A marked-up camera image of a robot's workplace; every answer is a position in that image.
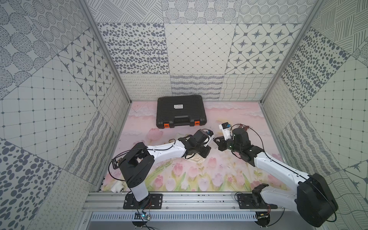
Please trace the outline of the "cream cloth drawstring bag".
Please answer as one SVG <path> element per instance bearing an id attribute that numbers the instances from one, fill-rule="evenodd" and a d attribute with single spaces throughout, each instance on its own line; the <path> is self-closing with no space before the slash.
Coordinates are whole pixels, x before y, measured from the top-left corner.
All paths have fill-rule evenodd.
<path id="1" fill-rule="evenodd" d="M 203 158 L 199 154 L 196 154 L 195 156 L 190 158 L 189 161 L 191 161 L 193 163 L 201 164 L 201 163 L 204 163 L 206 160 L 209 160 L 209 159 L 210 159 L 210 156 L 207 156 L 206 158 Z"/>

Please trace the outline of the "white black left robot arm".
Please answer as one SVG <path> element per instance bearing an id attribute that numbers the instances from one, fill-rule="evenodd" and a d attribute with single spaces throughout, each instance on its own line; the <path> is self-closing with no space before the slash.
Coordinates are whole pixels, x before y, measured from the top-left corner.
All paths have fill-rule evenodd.
<path id="1" fill-rule="evenodd" d="M 150 195 L 144 180 L 152 166 L 177 158 L 189 160 L 197 155 L 205 159 L 211 150 L 209 143 L 213 137 L 213 131 L 199 129 L 194 135 L 187 135 L 159 146 L 147 146 L 139 142 L 132 149 L 114 157 L 109 165 L 114 170 L 121 171 L 123 179 L 115 180 L 125 182 L 137 202 L 149 201 Z"/>

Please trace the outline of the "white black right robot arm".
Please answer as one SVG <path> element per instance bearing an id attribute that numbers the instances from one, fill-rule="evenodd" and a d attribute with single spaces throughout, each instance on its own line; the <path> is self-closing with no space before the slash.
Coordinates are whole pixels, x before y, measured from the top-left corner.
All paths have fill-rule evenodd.
<path id="1" fill-rule="evenodd" d="M 220 151 L 230 150 L 235 156 L 283 182 L 289 190 L 261 183 L 252 190 L 252 202 L 257 208 L 283 207 L 299 215 L 311 226 L 320 227 L 330 217 L 337 220 L 338 204 L 326 180 L 318 173 L 308 174 L 271 157 L 262 147 L 251 144 L 248 126 L 219 126 L 222 136 L 214 139 Z"/>

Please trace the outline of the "black plastic tool case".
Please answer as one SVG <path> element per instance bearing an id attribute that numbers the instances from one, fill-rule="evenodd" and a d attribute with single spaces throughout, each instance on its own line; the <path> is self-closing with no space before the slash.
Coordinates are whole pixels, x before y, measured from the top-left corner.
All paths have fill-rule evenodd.
<path id="1" fill-rule="evenodd" d="M 206 123 L 206 111 L 200 95 L 166 96 L 157 100 L 157 128 L 203 126 Z"/>

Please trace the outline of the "white plastic fitting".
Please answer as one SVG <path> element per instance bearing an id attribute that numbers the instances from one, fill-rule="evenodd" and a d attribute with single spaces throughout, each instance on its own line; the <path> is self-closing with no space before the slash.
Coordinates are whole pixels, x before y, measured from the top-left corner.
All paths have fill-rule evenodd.
<path id="1" fill-rule="evenodd" d="M 115 182 L 111 187 L 111 191 L 113 193 L 122 193 L 124 192 L 124 190 L 125 190 L 125 186 L 122 181 Z"/>

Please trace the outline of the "small circuit board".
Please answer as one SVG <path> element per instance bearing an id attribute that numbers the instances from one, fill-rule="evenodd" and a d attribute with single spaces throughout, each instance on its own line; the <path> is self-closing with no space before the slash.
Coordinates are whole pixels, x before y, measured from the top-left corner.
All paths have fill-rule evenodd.
<path id="1" fill-rule="evenodd" d="M 140 219 L 143 221 L 150 221 L 151 219 L 150 215 L 147 213 L 136 212 L 135 216 L 136 216 L 136 219 Z"/>

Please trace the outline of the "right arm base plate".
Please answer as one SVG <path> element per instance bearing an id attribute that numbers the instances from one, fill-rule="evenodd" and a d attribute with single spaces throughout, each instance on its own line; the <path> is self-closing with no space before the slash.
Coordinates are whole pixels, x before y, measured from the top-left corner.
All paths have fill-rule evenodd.
<path id="1" fill-rule="evenodd" d="M 278 209 L 277 205 L 266 204 L 262 199 L 254 198 L 251 193 L 237 192 L 234 198 L 239 205 L 239 209 Z"/>

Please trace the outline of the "aluminium mounting rail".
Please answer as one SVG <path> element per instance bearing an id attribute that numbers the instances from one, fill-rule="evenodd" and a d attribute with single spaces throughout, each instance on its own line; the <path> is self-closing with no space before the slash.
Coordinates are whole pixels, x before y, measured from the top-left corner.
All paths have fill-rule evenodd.
<path id="1" fill-rule="evenodd" d="M 90 193 L 82 207 L 77 230 L 94 222 L 128 222 L 142 226 L 164 221 L 258 221 L 262 214 L 279 214 L 283 206 L 256 207 L 249 192 L 153 192 L 150 203 L 139 207 L 131 193 Z"/>

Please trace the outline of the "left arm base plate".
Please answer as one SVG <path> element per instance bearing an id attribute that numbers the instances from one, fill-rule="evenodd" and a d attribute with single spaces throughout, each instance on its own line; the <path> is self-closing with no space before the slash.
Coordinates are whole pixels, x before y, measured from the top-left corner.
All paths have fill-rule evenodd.
<path id="1" fill-rule="evenodd" d="M 163 194 L 149 194 L 142 201 L 137 201 L 132 193 L 125 196 L 123 209 L 161 209 Z"/>

